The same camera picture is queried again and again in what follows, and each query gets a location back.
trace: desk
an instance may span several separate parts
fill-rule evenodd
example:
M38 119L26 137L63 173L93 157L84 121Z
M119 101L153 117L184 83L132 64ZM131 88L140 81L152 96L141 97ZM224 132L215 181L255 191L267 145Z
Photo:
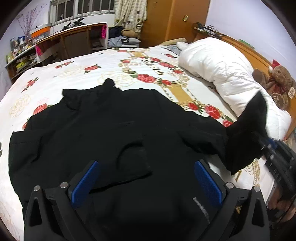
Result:
M100 35L103 27L106 28L105 38ZM38 61L43 61L50 55L58 53L59 57L65 60L90 54L95 51L92 46L95 41L101 43L100 50L107 49L107 23L85 24L51 34L36 43L37 58Z

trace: blue gripper pad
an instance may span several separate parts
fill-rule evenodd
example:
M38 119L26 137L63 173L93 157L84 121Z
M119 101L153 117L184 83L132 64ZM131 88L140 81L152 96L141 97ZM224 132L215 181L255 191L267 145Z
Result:
M73 208L80 207L99 175L99 163L91 161L86 168L70 181L68 197Z
M204 160L199 160L194 164L194 173L211 204L221 207L226 195L222 179L210 169Z
M273 147L273 149L276 149L277 148L277 144L274 140L268 138L268 142L271 144L271 146Z

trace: teddy bear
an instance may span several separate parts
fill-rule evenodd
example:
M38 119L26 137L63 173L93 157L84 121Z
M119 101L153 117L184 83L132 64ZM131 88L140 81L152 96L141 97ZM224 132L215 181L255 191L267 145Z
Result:
M258 69L253 71L252 76L272 97L277 107L286 110L289 107L289 100L295 94L295 80L284 66L277 65L269 69L270 76Z

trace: floral bedsheet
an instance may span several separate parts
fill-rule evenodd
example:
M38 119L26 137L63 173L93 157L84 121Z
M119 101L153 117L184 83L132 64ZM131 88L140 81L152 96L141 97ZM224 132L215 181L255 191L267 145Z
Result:
M211 116L225 127L236 120L214 86L178 67L178 56L159 46L108 49L45 67L27 70L0 102L0 217L16 240L23 240L22 206L8 175L8 148L13 131L22 131L28 119L58 103L62 89L88 89L113 79L116 87L156 89L186 111ZM261 187L266 200L273 178L264 160L254 162L234 176L219 161L211 168L237 187Z

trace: metal screw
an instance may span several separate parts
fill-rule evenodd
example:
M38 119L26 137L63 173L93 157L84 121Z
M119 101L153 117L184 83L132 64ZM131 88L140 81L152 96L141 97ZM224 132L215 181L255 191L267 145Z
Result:
M234 187L233 183L226 183L226 186L229 188L229 189L232 189Z
M260 187L258 187L258 186L254 186L254 190L255 190L256 192L259 192L259 191L260 191Z
M40 186L39 185L37 185L37 186L34 187L34 191L35 192L38 192L39 190L40 190Z
M63 182L63 183L61 183L61 185L60 185L61 188L66 188L67 186L68 186L68 183L66 183L66 182Z

